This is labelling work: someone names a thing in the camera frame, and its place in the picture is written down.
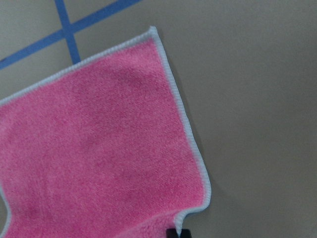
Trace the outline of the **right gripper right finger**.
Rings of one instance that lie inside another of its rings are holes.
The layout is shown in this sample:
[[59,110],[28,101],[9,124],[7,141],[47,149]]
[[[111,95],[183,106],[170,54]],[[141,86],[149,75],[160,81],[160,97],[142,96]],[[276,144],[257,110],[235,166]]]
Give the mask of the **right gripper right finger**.
[[180,238],[191,238],[191,231],[189,229],[182,229]]

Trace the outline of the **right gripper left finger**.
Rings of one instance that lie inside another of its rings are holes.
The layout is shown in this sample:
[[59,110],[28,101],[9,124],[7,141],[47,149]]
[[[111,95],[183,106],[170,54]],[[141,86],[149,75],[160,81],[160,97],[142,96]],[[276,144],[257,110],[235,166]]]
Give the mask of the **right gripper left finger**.
[[166,238],[178,238],[178,233],[176,229],[167,229]]

